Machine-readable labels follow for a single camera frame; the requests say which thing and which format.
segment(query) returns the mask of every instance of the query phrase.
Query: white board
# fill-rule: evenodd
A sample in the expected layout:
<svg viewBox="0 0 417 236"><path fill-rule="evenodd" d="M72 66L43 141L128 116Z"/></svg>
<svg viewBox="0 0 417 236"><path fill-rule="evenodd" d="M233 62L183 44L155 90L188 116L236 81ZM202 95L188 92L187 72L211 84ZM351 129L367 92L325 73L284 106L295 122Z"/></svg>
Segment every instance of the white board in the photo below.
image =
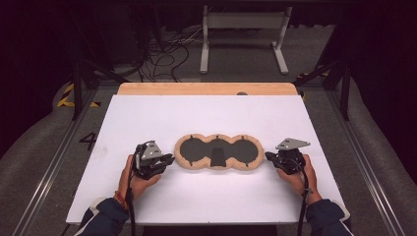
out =
<svg viewBox="0 0 417 236"><path fill-rule="evenodd" d="M155 140L173 153L187 134L250 135L265 151L286 138L310 142L324 198L343 204L309 115L298 95L114 95L67 216L80 223L97 198L112 197L136 145ZM301 197L281 180L270 161L253 171L186 170L176 162L135 201L142 225L275 224L297 222Z"/></svg>

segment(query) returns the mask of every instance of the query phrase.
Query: yellow tape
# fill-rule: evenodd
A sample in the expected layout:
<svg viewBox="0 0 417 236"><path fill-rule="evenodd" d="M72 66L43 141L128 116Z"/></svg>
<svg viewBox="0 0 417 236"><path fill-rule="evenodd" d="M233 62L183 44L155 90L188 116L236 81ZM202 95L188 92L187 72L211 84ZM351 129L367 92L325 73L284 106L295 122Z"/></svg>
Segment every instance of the yellow tape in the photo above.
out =
<svg viewBox="0 0 417 236"><path fill-rule="evenodd" d="M64 93L61 96L61 99L58 101L57 107L61 106L69 106L69 107L75 107L76 103L73 101L67 101L68 96L70 96L71 91L74 89L74 84L69 84L67 88L65 89ZM89 107L99 107L101 105L101 102L93 101Z"/></svg>

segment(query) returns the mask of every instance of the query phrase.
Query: metal frame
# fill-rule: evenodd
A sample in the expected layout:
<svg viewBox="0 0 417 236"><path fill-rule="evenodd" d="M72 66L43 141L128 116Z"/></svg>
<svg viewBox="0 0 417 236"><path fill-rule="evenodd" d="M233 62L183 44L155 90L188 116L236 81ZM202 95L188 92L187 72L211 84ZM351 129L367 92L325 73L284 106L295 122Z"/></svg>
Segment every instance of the metal frame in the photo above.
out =
<svg viewBox="0 0 417 236"><path fill-rule="evenodd" d="M288 75L281 46L285 32L291 17L292 7L287 7L285 12L277 13L210 13L208 6L204 8L203 15L203 51L200 73L209 71L209 29L278 29L277 41L271 43L279 70L282 75Z"/></svg>

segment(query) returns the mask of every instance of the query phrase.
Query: metal rod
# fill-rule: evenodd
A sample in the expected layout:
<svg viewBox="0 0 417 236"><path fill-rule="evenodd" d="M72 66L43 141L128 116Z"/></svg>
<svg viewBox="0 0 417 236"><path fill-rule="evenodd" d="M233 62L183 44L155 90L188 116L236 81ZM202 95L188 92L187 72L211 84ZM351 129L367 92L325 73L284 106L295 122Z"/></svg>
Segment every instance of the metal rod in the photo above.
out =
<svg viewBox="0 0 417 236"><path fill-rule="evenodd" d="M327 91L326 94L328 96L328 100L331 103L332 109L336 113L337 118L349 139L349 143L351 143L351 147L355 152L356 163L358 164L359 170L361 171L364 180L368 185L368 189L371 192L375 204L380 211L389 234L393 236L405 235L401 225L398 222L398 219L395 216L395 213L392 210L392 207L387 200L386 193L378 181L377 176L371 167L371 164L368 162L368 158L365 152L362 150L360 142L357 140L355 133L350 126L350 123L344 120L343 115L339 111L339 102L337 96L333 91Z"/></svg>

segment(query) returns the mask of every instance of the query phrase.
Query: wire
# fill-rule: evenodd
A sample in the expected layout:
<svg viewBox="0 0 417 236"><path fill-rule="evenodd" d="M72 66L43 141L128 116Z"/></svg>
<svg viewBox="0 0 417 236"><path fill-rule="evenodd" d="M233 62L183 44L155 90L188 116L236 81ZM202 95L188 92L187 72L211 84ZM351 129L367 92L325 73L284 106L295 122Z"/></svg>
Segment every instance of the wire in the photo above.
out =
<svg viewBox="0 0 417 236"><path fill-rule="evenodd" d="M302 194L303 202L301 203L300 217L298 218L298 229L297 229L297 235L301 236L303 232L304 214L306 212L306 207L307 207L307 197L310 192L309 178L307 177L306 171L304 170L303 166L301 166L294 159L289 158L289 160L291 160L297 165L297 169L299 170L299 172L302 172L304 176L304 193Z"/></svg>

